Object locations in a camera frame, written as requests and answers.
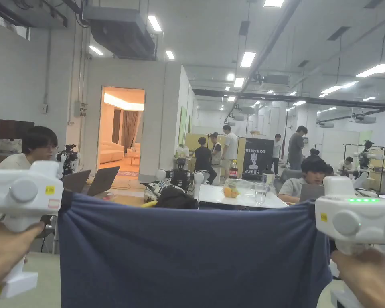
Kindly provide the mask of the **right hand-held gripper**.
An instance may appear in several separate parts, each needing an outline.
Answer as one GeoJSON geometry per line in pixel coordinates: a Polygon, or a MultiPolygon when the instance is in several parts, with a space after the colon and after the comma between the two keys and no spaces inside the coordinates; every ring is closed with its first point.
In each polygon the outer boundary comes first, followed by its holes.
{"type": "Polygon", "coordinates": [[[347,177],[328,176],[322,185],[308,185],[317,229],[349,255],[385,245],[385,197],[358,196],[354,184],[347,177]]]}

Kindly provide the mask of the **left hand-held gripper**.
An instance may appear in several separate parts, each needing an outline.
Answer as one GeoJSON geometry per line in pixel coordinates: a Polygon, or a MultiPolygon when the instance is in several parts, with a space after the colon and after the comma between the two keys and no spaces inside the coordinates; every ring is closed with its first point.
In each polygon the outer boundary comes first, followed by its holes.
{"type": "MultiPolygon", "coordinates": [[[[0,169],[0,223],[20,234],[41,221],[57,215],[61,208],[63,183],[55,161],[36,161],[29,169],[0,169]]],[[[36,288],[37,272],[23,269],[30,244],[0,281],[0,299],[11,298],[36,288]]]]}

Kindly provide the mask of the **person's right hand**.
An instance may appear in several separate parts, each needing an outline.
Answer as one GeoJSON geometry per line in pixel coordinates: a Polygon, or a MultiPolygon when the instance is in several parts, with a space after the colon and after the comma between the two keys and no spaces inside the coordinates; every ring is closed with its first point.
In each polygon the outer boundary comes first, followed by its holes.
{"type": "Polygon", "coordinates": [[[385,254],[374,248],[357,255],[334,251],[331,259],[364,308],[385,308],[385,254]]]}

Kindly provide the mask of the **person's left hand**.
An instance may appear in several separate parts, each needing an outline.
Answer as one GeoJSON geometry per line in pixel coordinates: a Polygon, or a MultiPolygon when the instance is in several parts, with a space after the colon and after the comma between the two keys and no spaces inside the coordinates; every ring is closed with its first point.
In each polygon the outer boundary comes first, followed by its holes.
{"type": "Polygon", "coordinates": [[[0,284],[16,264],[28,253],[34,239],[42,232],[43,222],[35,223],[22,232],[12,232],[0,222],[0,284]]]}

